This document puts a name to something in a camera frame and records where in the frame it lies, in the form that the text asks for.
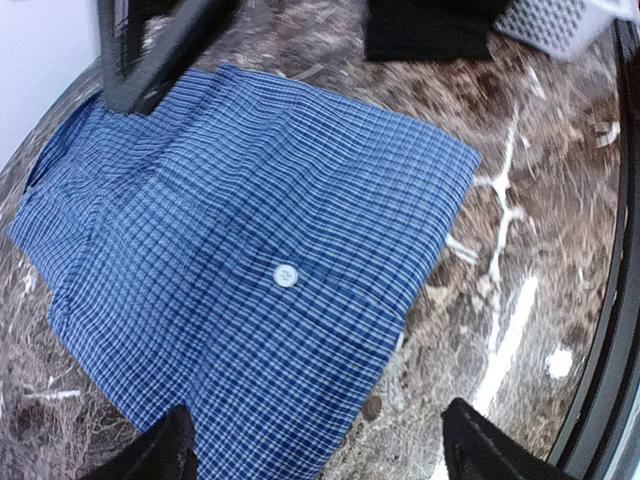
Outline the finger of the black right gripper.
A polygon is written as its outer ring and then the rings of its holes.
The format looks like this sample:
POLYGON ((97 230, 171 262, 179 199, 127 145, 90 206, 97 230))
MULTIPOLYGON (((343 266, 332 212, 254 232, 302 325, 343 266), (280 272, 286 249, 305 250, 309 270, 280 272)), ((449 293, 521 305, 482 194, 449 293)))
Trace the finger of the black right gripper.
POLYGON ((99 1, 97 9, 107 108, 142 115, 235 17, 233 1, 99 1))

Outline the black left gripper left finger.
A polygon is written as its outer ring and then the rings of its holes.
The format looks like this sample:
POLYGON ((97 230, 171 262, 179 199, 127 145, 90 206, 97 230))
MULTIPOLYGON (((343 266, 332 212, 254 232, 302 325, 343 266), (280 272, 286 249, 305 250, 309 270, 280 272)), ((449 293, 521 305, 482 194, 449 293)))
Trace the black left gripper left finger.
POLYGON ((119 454, 82 479, 196 480, 195 434, 189 409, 175 406, 119 454))

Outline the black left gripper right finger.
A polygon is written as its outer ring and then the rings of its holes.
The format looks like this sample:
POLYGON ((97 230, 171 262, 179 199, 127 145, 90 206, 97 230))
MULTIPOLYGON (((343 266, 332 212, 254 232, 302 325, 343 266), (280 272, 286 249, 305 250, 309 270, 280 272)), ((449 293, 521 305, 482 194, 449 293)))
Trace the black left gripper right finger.
POLYGON ((530 454, 462 398, 442 413, 449 479, 570 480, 571 476, 530 454))

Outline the blue checkered shirt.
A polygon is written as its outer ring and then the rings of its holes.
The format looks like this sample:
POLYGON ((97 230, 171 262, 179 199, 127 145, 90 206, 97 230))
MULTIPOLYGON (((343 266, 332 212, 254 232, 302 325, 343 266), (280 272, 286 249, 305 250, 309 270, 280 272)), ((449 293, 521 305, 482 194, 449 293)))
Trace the blue checkered shirt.
POLYGON ((481 157, 280 76, 191 70, 149 116, 90 97, 12 240, 139 429, 186 405, 203 479, 312 479, 393 355, 481 157))

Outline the black garment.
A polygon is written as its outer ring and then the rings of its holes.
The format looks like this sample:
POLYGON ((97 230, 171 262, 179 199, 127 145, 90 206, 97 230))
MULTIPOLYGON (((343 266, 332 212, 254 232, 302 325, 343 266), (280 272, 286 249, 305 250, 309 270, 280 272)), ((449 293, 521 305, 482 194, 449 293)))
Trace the black garment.
POLYGON ((368 3, 365 55, 372 62, 490 61, 488 35, 504 0, 387 0, 368 3))

